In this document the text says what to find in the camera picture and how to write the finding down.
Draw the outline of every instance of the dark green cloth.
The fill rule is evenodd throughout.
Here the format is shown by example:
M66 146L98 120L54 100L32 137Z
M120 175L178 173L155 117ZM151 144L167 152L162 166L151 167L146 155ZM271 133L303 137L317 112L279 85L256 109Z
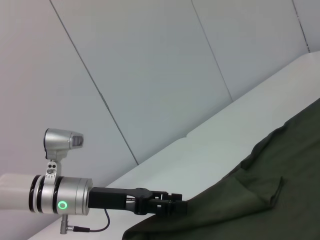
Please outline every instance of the dark green cloth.
M259 142L187 216L152 216L123 240L320 240L320 101Z

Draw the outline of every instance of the black cable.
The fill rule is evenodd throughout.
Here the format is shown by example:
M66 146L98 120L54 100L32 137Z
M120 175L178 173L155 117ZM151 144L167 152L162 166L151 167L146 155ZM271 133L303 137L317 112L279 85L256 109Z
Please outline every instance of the black cable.
M109 227L109 225L110 225L110 217L109 217L109 214L107 212L107 209L105 209L104 212L105 212L106 218L108 219L108 224L104 228L101 228L101 229L98 229L98 230L90 230L90 233L102 232L102 231L106 230Z
M106 230L110 225L110 217L107 212L107 209L104 209L104 212L105 212L106 218L108 219L108 223L104 228L97 229L97 230L91 230L88 227L74 226L73 231L74 232L81 232L81 233L98 233L98 232L102 232L102 231Z

